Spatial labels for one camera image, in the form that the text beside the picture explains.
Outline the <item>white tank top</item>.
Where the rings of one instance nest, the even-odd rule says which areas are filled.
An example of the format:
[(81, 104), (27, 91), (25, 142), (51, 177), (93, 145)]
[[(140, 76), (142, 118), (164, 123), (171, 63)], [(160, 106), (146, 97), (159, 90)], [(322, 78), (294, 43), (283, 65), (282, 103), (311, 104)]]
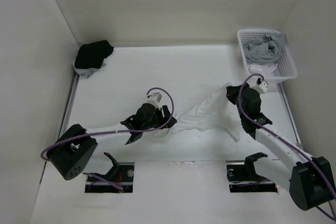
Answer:
[(235, 141), (240, 140), (242, 126), (236, 106), (226, 97), (230, 82), (209, 94), (202, 101), (192, 105), (183, 112), (175, 114), (177, 122), (170, 128), (156, 132), (154, 138), (162, 138), (187, 130), (204, 132), (221, 129)]

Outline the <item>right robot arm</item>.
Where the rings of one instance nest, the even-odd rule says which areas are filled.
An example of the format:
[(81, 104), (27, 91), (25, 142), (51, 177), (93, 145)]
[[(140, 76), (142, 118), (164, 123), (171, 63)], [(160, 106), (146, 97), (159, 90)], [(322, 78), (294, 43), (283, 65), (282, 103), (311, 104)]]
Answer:
[(335, 183), (329, 161), (314, 157), (289, 143), (272, 121), (261, 112), (260, 93), (248, 84), (228, 86), (226, 98), (237, 106), (244, 131), (268, 148), (280, 161), (276, 165), (265, 153), (246, 157), (244, 175), (251, 180), (259, 176), (280, 185), (295, 205), (303, 211), (335, 199)]

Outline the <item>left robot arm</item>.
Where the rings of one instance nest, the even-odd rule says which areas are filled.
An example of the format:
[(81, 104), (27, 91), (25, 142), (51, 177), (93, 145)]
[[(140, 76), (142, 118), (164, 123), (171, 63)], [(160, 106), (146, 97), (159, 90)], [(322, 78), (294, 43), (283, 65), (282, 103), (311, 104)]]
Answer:
[(86, 129), (80, 124), (72, 125), (42, 157), (51, 162), (65, 180), (72, 180), (83, 172), (98, 144), (109, 135), (118, 133), (128, 136), (126, 145), (139, 140), (143, 133), (170, 129), (177, 123), (167, 105), (146, 101), (120, 123), (100, 129)]

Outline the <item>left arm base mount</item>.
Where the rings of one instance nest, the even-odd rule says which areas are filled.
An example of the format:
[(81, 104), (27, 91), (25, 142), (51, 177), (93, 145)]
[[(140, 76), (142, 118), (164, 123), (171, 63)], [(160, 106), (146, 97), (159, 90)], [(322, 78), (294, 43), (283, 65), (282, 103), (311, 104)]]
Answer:
[(111, 154), (104, 152), (110, 160), (105, 174), (87, 175), (85, 193), (132, 193), (135, 163), (119, 163)]

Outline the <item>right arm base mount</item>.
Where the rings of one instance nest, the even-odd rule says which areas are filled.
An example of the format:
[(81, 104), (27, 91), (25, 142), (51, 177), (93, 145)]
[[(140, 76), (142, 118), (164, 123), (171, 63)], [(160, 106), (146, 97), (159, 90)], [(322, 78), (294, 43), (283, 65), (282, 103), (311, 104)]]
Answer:
[(267, 154), (259, 152), (249, 155), (244, 161), (228, 162), (227, 180), (231, 193), (277, 193), (277, 185), (256, 173), (254, 163)]

